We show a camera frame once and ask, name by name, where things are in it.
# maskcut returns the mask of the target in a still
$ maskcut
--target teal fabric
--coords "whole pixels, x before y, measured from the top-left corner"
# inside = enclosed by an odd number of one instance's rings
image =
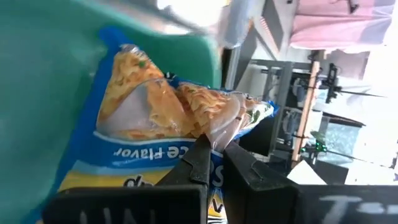
[[[210,42],[153,33],[109,9],[71,0],[3,0],[0,7],[0,223],[17,223],[47,196],[117,26],[164,72],[220,87]]]

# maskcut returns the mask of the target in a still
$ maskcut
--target instant noodle package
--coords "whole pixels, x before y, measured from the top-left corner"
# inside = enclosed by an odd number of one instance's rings
[[[114,29],[102,32],[105,37],[121,35]],[[270,116],[273,106],[245,93],[165,77],[132,42],[105,42],[108,54],[99,64],[52,193],[154,185],[204,133],[213,148],[210,182],[215,194],[208,214],[224,220],[220,152]],[[39,214],[32,219],[40,220]]]

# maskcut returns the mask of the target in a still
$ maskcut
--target wooden stick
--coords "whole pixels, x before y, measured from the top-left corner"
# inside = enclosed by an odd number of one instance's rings
[[[301,119],[300,119],[300,126],[298,127],[297,131],[297,136],[304,136],[305,133],[305,127],[307,125],[308,121],[308,115],[310,114],[312,110],[312,103],[313,103],[313,96],[315,92],[315,87],[317,84],[317,75],[320,69],[320,62],[313,62],[312,64],[312,71],[311,71],[311,77],[310,81],[308,84],[308,90],[307,90],[307,96],[305,98],[304,102],[304,108],[303,108],[303,113],[301,114]],[[296,138],[295,139],[295,144],[294,144],[294,149],[293,149],[293,155],[292,155],[292,169],[300,162],[300,155],[299,151],[300,148],[302,147],[302,144],[304,138]]]

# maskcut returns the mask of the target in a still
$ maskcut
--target plastic bag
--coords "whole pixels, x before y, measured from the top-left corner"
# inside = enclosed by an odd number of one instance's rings
[[[101,30],[100,37],[108,54],[99,63],[50,196],[73,187],[154,185],[195,142],[192,133],[200,134],[174,88],[143,51],[114,28]],[[224,222],[216,198],[209,220]],[[41,219],[41,206],[26,223]]]
[[[186,136],[193,128],[163,73],[137,46],[122,45],[114,57],[97,130],[145,140]]]
[[[196,121],[195,129],[200,128],[212,149],[218,152],[274,112],[270,103],[257,101],[247,93],[212,90],[177,77],[172,84],[177,87],[180,101],[189,105],[189,109],[184,108],[188,116],[193,117],[191,120]]]

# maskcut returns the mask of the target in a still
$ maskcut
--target metal frame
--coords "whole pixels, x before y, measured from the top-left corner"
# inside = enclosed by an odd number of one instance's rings
[[[290,81],[292,79],[293,70],[300,69],[300,70],[308,70],[309,72],[311,72],[312,70],[312,63],[281,62],[273,60],[251,60],[250,64],[261,65],[268,68],[269,76],[267,77],[267,81],[264,86],[264,91],[269,91],[271,85],[270,81],[272,80],[272,71],[278,68],[282,70],[282,75],[280,76],[280,81],[279,81],[279,91],[275,101],[275,103],[279,106],[280,111],[285,110],[286,99],[289,93],[289,86],[290,86]],[[270,147],[269,153],[271,153],[276,147],[276,139],[279,133],[279,128],[282,122],[282,118],[283,118],[283,113],[278,113],[275,117],[275,121],[272,126],[272,132],[271,132],[271,143],[269,146]]]
[[[227,90],[232,90],[234,88],[236,69],[238,67],[240,54],[241,54],[241,46],[236,47],[231,51],[231,57],[229,58],[228,71],[225,80],[225,88]]]

